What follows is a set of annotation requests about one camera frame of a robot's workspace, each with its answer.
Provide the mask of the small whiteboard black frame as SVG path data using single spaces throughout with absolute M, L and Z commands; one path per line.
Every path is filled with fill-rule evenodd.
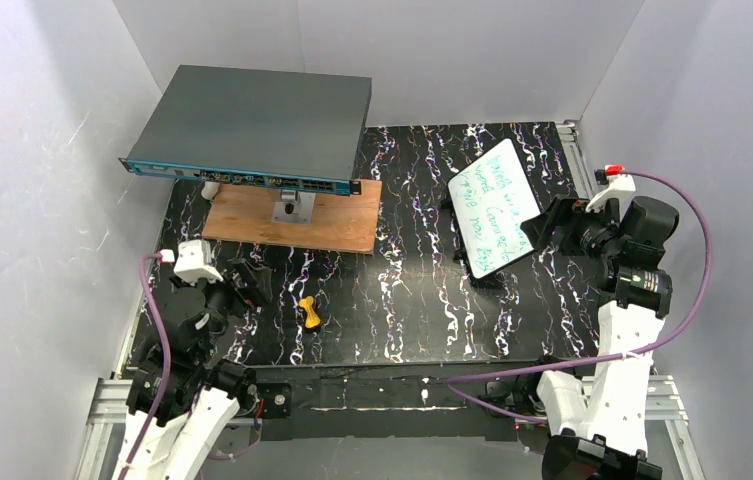
M 446 186 L 463 245 L 459 257 L 473 279 L 534 252 L 522 223 L 537 217 L 540 208 L 512 140 L 496 144 Z

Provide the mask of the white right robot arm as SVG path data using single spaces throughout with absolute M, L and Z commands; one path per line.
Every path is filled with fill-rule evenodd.
M 542 459 L 545 479 L 660 479 L 648 458 L 645 409 L 652 368 L 646 346 L 657 341 L 670 310 L 670 276 L 660 269 L 664 244 L 678 211 L 663 201 L 634 197 L 626 210 L 616 199 L 597 211 L 585 199 L 557 197 L 521 227 L 532 245 L 553 244 L 564 255 L 597 264 L 595 288 L 600 346 L 591 391 L 575 367 L 549 369 L 536 396 L 550 439 Z

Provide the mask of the yellow bone-shaped eraser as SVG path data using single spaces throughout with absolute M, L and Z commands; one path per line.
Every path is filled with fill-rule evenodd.
M 298 307 L 303 311 L 304 317 L 304 329 L 313 331 L 319 329 L 322 320 L 317 312 L 316 300 L 313 296 L 306 296 L 299 300 Z

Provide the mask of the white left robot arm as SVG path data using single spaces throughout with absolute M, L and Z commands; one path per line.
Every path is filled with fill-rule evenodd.
M 265 406 L 255 371 L 211 360 L 231 317 L 269 301 L 271 271 L 246 259 L 222 276 L 206 260 L 170 251 L 142 257 L 141 284 L 156 336 L 137 365 L 126 400 L 116 479 L 196 479 L 228 423 L 240 414 L 261 430 Z

